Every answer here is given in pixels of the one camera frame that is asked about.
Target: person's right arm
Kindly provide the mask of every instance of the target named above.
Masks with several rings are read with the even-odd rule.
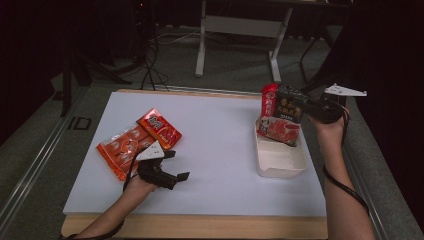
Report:
[[[317,129],[318,142],[328,173],[355,190],[342,155],[343,118],[332,124],[310,119]],[[365,208],[328,178],[325,180],[325,198],[329,239],[375,239],[371,219]]]

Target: food package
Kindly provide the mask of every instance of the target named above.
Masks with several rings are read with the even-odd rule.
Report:
[[[303,112],[292,104],[292,99],[306,96],[293,87],[277,83],[265,85],[261,92],[258,134],[295,147]]]
[[[97,145],[97,150],[120,181],[125,181],[132,159],[156,140],[163,149],[171,149],[182,137],[156,109],[152,108],[120,134]],[[131,172],[137,168],[134,163]]]

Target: table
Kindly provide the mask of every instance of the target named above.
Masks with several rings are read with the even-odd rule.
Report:
[[[267,20],[253,20],[232,18],[223,16],[212,16],[206,14],[207,0],[202,0],[201,20],[200,20],[200,45],[197,55],[196,72],[197,77],[203,76],[203,68],[205,62],[205,34],[209,32],[221,32],[242,34],[260,37],[276,38],[274,50],[268,53],[269,61],[272,71],[272,78],[274,82],[281,82],[280,70],[278,68],[277,56],[283,42],[289,20],[295,6],[317,6],[317,7],[340,7],[347,8],[352,4],[340,1],[323,1],[323,0],[266,0],[266,1],[244,1],[245,3],[260,3],[260,4],[274,4],[287,6],[284,13],[284,18],[281,22],[267,21]]]
[[[256,172],[254,146],[249,146],[260,101],[259,96],[205,93],[112,93],[66,203],[62,234],[81,231],[120,195],[122,182],[95,146],[155,106],[183,134],[175,159],[163,162],[163,169],[191,174],[172,192],[151,194],[117,237],[325,239],[325,199],[307,148],[308,167],[296,178],[263,178]],[[220,138],[219,133],[237,137]]]

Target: human arm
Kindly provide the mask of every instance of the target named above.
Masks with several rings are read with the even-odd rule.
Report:
[[[318,143],[328,173],[352,190],[342,154],[343,118],[332,124],[323,124],[310,118],[317,130]],[[327,225],[329,239],[375,239],[371,219],[366,209],[340,187],[325,180]]]
[[[155,188],[140,177],[133,177],[116,202],[74,239],[101,236],[113,231]]]

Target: white container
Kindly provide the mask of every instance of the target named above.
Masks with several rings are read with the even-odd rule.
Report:
[[[257,133],[256,152],[258,155],[257,169],[263,177],[293,178],[306,169],[306,158],[303,148],[306,147],[302,129],[296,141],[296,147],[263,137]]]

